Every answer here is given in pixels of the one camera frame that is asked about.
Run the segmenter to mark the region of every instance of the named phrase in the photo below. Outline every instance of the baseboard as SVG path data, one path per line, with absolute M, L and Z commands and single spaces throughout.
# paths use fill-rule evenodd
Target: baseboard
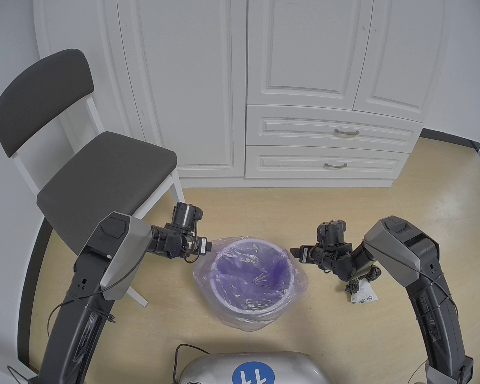
M 480 143 L 478 143 L 476 141 L 465 139 L 465 138 L 460 137 L 460 136 L 451 135 L 451 134 L 445 133 L 445 132 L 434 131 L 434 130 L 431 130 L 431 129 L 428 129 L 428 128 L 423 128 L 421 130 L 420 137 L 424 137 L 426 139 L 434 139 L 434 140 L 444 141 L 444 142 L 447 142 L 447 143 L 452 143 L 452 144 L 457 144 L 457 145 L 462 145 L 464 147 L 473 148 L 477 152 L 480 149 Z
M 182 188 L 384 187 L 392 179 L 247 179 L 245 177 L 181 177 Z
M 30 262 L 28 263 L 27 273 L 25 275 L 22 298 L 20 300 L 20 310 L 18 314 L 17 328 L 17 354 L 18 360 L 27 367 L 30 367 L 30 324 L 32 321 L 33 301 L 35 299 L 36 284 L 42 267 L 43 257 L 47 249 L 48 241 L 52 233 L 52 226 L 43 219 L 40 230 L 33 246 Z

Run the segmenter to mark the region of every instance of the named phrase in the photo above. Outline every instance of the blue circular logo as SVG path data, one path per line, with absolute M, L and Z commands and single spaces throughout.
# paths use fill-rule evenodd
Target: blue circular logo
M 239 365 L 232 375 L 233 384 L 273 384 L 275 374 L 272 368 L 258 361 Z

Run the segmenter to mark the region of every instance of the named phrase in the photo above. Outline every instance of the drawer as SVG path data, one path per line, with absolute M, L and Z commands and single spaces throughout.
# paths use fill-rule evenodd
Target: drawer
M 294 145 L 411 153 L 423 124 L 344 109 L 247 106 L 247 145 Z
M 408 154 L 370 149 L 248 145 L 247 178 L 396 179 Z

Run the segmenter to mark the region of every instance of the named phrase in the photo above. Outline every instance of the cabinet base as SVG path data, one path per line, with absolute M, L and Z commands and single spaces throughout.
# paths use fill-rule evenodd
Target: cabinet base
M 391 187 L 393 179 L 247 179 L 244 177 L 181 177 L 182 188 Z

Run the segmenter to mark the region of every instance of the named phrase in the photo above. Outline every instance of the chair backrest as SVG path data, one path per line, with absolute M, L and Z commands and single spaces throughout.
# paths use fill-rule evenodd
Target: chair backrest
M 36 62 L 0 96 L 0 144 L 15 152 L 50 120 L 94 90 L 84 54 L 66 49 Z

